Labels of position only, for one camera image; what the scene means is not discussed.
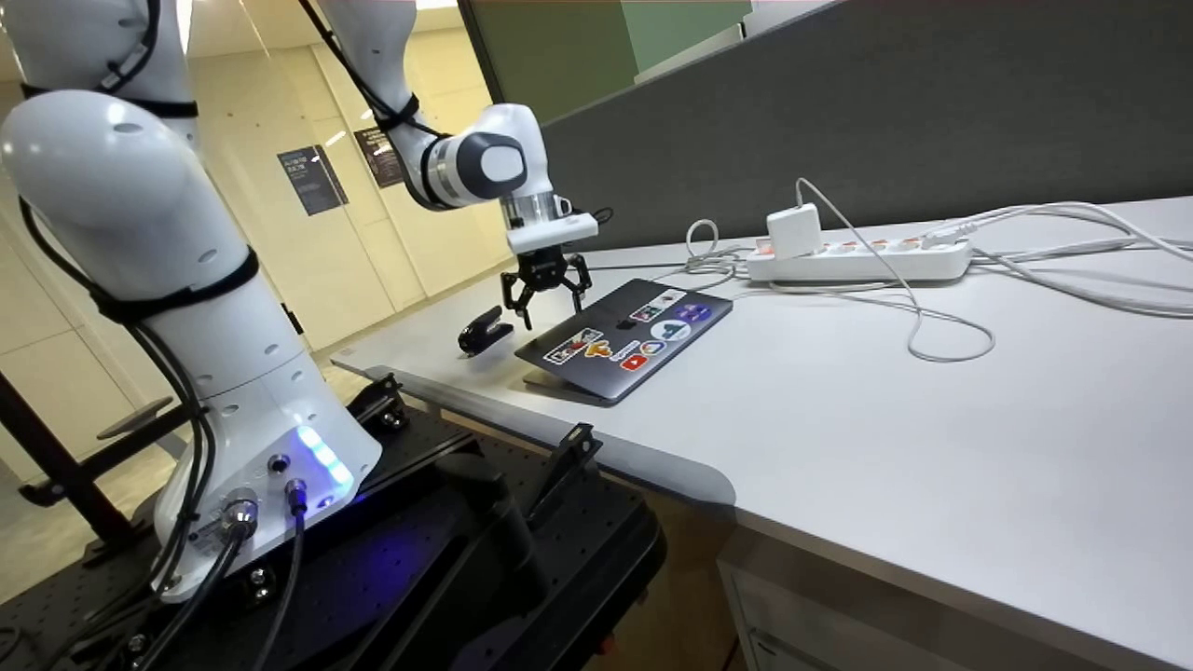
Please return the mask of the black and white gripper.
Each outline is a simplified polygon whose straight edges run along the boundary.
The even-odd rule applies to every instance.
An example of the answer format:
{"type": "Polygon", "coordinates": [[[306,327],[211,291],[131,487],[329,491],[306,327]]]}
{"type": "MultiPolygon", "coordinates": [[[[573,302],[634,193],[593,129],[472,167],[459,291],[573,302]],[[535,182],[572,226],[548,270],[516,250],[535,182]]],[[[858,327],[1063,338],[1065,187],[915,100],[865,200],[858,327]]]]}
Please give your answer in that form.
{"type": "Polygon", "coordinates": [[[562,254],[566,244],[593,240],[602,231],[593,213],[573,208],[561,193],[507,198],[507,247],[518,272],[498,272],[503,310],[518,315],[526,332],[535,327],[535,291],[562,287],[573,310],[584,310],[593,287],[582,254],[562,254]]]}

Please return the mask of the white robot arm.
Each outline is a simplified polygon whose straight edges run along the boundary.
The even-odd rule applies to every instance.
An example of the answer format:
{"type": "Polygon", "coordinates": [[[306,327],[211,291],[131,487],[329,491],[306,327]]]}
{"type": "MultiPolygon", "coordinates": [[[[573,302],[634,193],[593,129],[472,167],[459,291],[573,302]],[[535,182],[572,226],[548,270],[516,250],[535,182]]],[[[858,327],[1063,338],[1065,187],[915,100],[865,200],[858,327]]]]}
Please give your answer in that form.
{"type": "MultiPolygon", "coordinates": [[[[413,0],[303,0],[424,208],[497,200],[526,270],[595,231],[548,177],[541,124],[497,106],[433,129],[405,87],[413,0]]],[[[157,496],[152,594],[185,604],[344,511],[380,443],[336,403],[193,142],[190,0],[3,0],[25,97],[3,118],[24,205],[81,270],[103,317],[164,358],[193,448],[157,496]]]]}

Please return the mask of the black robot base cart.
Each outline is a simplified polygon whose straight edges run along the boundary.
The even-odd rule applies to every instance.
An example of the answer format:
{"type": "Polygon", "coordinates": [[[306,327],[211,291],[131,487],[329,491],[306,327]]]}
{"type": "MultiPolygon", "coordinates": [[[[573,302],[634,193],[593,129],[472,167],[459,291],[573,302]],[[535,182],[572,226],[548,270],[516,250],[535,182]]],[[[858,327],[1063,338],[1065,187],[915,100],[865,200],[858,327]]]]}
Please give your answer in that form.
{"type": "Polygon", "coordinates": [[[595,455],[535,511],[557,443],[461,431],[394,380],[351,414],[385,443],[357,502],[193,610],[149,597],[149,544],[66,566],[3,604],[0,671],[578,671],[669,556],[595,455]]]}

